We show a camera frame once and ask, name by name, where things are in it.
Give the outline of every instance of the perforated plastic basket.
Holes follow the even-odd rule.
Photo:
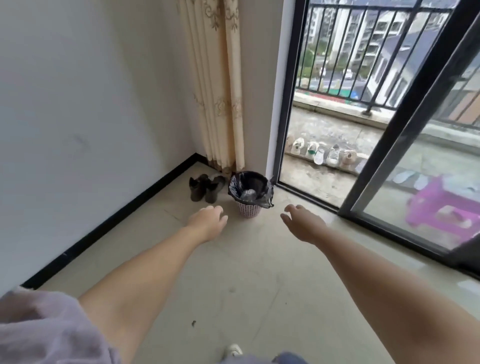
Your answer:
[[[244,218],[254,218],[258,214],[260,214],[260,210],[262,209],[260,206],[257,206],[257,205],[246,205],[238,201],[235,201],[235,202],[239,207],[240,214]]]

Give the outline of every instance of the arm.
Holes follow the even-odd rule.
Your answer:
[[[474,363],[480,323],[425,282],[345,236],[301,205],[282,214],[300,240],[318,247],[397,364]]]
[[[90,320],[130,363],[163,308],[194,249],[215,238],[227,224],[222,207],[208,206],[188,225],[111,271],[79,299]]]

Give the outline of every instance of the lavender sleeve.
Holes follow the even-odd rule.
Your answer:
[[[120,364],[76,299],[17,288],[0,298],[0,363]]]

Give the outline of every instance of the person's right arm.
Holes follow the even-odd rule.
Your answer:
[[[288,205],[283,222],[318,247],[396,364],[480,363],[480,323],[418,277]]]

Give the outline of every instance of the black door frame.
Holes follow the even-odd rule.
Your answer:
[[[478,18],[480,16],[480,1],[460,0],[340,208],[279,179],[308,4],[309,0],[295,1],[272,181],[299,197],[337,213],[342,218],[353,221],[444,265],[458,270],[467,269],[465,265],[461,264],[461,259],[458,258],[460,255],[455,251],[448,254],[446,249],[439,248],[428,240],[408,232],[397,234],[393,226],[388,223],[370,216],[365,219],[365,216],[361,216],[356,211],[363,210],[366,203],[376,194],[391,170],[397,165],[416,136],[420,134],[425,124],[430,120],[438,104],[443,101],[455,84],[460,76],[459,73],[463,73],[463,70],[479,51],[480,21]],[[395,148],[395,153],[389,154],[393,148]],[[476,243],[463,245],[466,247],[478,246]],[[465,249],[468,248],[462,249],[461,256],[466,256]],[[466,273],[476,278],[480,277],[471,270],[467,270]]]

